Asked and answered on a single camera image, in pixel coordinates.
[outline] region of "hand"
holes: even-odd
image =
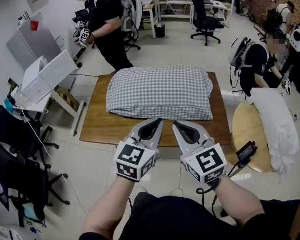
[[[94,42],[95,40],[95,37],[91,34],[88,36],[88,38],[86,39],[86,43],[89,44],[89,45],[92,45],[92,43]]]

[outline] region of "black shirt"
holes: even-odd
[[[282,235],[266,214],[250,219],[242,230],[215,218],[199,203],[181,197],[165,196],[134,212],[125,225],[121,240],[225,240],[290,239]],[[106,240],[85,233],[80,240]]]
[[[89,30],[94,32],[102,28],[106,21],[121,17],[123,7],[120,0],[89,0]],[[102,42],[110,42],[111,39],[116,40],[121,34],[121,27],[114,32],[96,39],[97,44]]]

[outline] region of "wooden board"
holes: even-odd
[[[208,72],[213,83],[210,105],[213,121],[193,121],[200,124],[214,137],[216,143],[231,146],[231,134],[228,125],[225,104],[214,72]],[[102,75],[98,78],[88,111],[84,120],[80,140],[102,144],[118,145],[124,141],[132,128],[143,119],[132,119],[106,112],[108,85],[113,75]],[[159,147],[178,147],[172,129],[173,120],[165,120]]]
[[[259,173],[273,172],[267,138],[256,107],[243,101],[235,110],[232,123],[233,144],[239,151],[249,141],[255,142],[257,151],[248,166]]]

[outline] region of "round wooden table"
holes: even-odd
[[[232,139],[236,151],[249,141],[255,142],[258,149],[248,166],[259,173],[273,172],[264,125],[255,105],[249,105],[248,101],[243,101],[234,112]]]

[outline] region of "small screen device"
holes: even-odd
[[[239,158],[239,168],[245,167],[251,161],[251,157],[257,152],[256,143],[249,141],[243,148],[241,148],[236,154]]]

